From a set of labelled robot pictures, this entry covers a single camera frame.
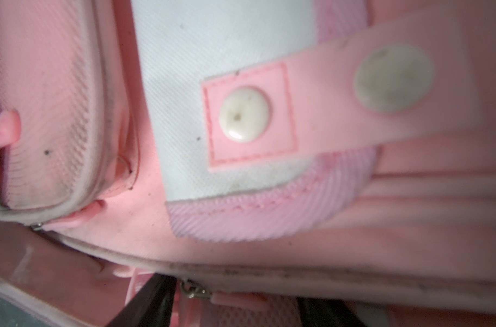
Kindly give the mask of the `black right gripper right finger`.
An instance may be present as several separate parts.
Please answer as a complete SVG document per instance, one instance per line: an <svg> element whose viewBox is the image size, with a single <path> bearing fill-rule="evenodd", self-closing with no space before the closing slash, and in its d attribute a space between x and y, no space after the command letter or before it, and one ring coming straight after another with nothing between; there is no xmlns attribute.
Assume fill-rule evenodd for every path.
<svg viewBox="0 0 496 327"><path fill-rule="evenodd" d="M366 327L343 301L297 298L303 327Z"/></svg>

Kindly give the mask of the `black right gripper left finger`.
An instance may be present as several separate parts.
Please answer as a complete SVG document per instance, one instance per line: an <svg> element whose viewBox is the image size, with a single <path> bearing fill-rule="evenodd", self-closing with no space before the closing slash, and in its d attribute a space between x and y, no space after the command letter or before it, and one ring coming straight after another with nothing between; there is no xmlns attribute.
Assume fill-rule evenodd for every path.
<svg viewBox="0 0 496 327"><path fill-rule="evenodd" d="M177 286L175 277L154 274L107 327L169 327Z"/></svg>

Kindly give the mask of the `pink school backpack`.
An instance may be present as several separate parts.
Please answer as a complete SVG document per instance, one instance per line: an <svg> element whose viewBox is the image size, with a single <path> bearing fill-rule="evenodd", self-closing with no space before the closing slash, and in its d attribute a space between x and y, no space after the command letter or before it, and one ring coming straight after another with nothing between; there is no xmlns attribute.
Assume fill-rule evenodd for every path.
<svg viewBox="0 0 496 327"><path fill-rule="evenodd" d="M106 326L496 326L496 1L0 1L0 298Z"/></svg>

